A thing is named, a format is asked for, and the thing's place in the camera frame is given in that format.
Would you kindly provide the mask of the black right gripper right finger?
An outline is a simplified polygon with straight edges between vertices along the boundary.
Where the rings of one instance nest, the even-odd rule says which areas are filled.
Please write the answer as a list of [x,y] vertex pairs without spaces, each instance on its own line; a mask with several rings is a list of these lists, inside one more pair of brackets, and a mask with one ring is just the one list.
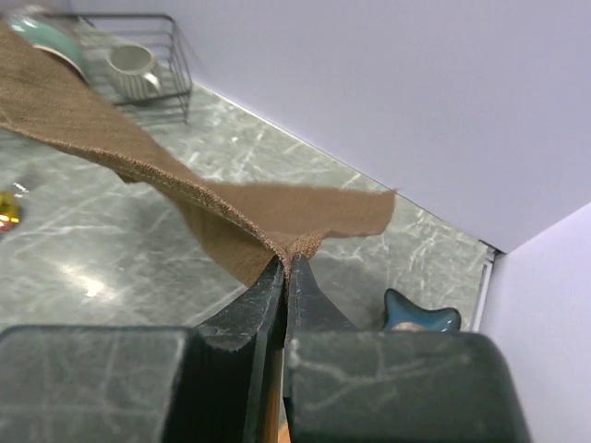
[[283,400],[294,442],[527,442],[509,367],[488,337],[365,330],[304,256],[289,283]]

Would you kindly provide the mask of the brown cloth napkin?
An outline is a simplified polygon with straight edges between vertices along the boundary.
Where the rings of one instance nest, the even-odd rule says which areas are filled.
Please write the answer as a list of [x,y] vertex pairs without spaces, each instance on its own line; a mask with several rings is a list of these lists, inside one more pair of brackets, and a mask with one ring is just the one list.
[[273,258],[289,267],[328,237],[383,233],[392,191],[207,181],[68,68],[1,27],[1,127],[144,183],[169,198],[202,249],[252,284]]

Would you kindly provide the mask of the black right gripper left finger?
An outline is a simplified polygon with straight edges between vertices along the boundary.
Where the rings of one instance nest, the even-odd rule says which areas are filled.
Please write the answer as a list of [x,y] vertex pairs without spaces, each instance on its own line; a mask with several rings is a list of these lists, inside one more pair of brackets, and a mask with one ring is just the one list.
[[195,327],[27,325],[1,335],[5,442],[274,442],[283,266]]

